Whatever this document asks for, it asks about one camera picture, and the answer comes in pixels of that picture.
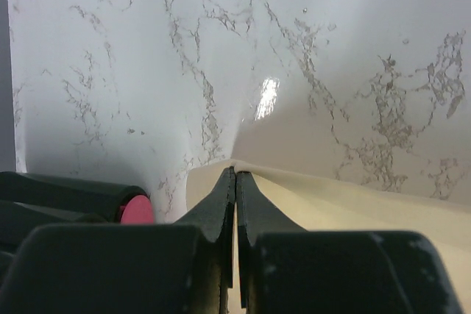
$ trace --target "yellow cloth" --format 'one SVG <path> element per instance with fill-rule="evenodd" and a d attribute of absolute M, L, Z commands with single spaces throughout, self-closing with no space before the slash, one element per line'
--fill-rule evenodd
<path fill-rule="evenodd" d="M 230 165 L 236 172 L 252 172 L 261 192 L 306 229 L 403 229 L 422 233 L 440 253 L 464 311 L 471 313 L 471 207 L 226 160 L 190 171 L 189 210 L 211 191 L 222 170 Z M 234 280 L 229 309 L 231 313 L 244 313 L 240 309 L 238 268 Z"/>

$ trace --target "pink cap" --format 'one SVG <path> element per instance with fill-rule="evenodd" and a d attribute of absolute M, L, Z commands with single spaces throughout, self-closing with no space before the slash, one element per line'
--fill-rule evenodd
<path fill-rule="evenodd" d="M 150 200 L 144 195 L 137 195 L 122 207 L 121 224 L 153 224 L 154 212 Z"/>

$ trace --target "white marble surface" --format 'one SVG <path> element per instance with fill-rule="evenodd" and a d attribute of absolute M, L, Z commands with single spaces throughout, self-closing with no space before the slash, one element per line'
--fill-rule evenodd
<path fill-rule="evenodd" d="M 159 221 L 226 158 L 471 204 L 471 0 L 9 0 L 20 171 Z"/>

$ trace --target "beige cloth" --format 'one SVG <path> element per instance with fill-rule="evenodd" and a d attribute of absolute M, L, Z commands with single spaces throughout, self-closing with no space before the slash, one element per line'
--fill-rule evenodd
<path fill-rule="evenodd" d="M 463 309 L 471 313 L 471 207 L 226 160 L 190 171 L 189 210 L 211 191 L 222 170 L 230 165 L 236 172 L 252 172 L 261 192 L 306 229 L 404 229 L 422 233 L 440 253 Z M 238 267 L 234 274 L 229 309 L 231 314 L 244 313 L 240 309 Z"/>

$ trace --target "marble table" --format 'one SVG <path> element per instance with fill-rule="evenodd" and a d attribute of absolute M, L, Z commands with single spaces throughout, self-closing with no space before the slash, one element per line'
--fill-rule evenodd
<path fill-rule="evenodd" d="M 471 204 L 471 0 L 8 0 L 17 169 L 137 183 L 234 158 Z"/>

